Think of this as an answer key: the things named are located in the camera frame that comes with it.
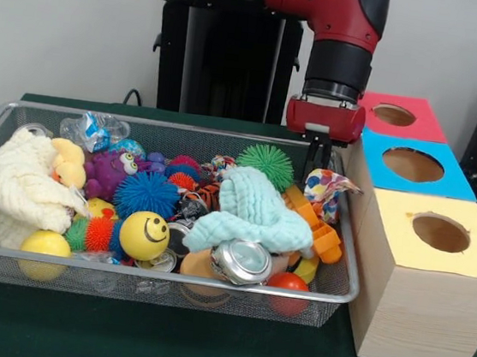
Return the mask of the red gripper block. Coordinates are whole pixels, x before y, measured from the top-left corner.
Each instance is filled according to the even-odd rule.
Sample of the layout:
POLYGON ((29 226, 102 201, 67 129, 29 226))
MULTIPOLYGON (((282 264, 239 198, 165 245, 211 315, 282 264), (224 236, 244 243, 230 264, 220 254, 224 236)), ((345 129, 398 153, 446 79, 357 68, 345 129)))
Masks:
MULTIPOLYGON (((366 110, 363 107, 333 106, 311 103, 293 96, 289 99, 286 124, 290 131, 298 134, 317 133, 336 141, 340 146, 355 143, 361 136, 365 125, 366 110)), ((333 144, 326 141, 322 145, 319 168, 330 168, 333 144)), ((321 143, 315 137, 307 149, 304 180, 314 168, 314 160, 321 143)))

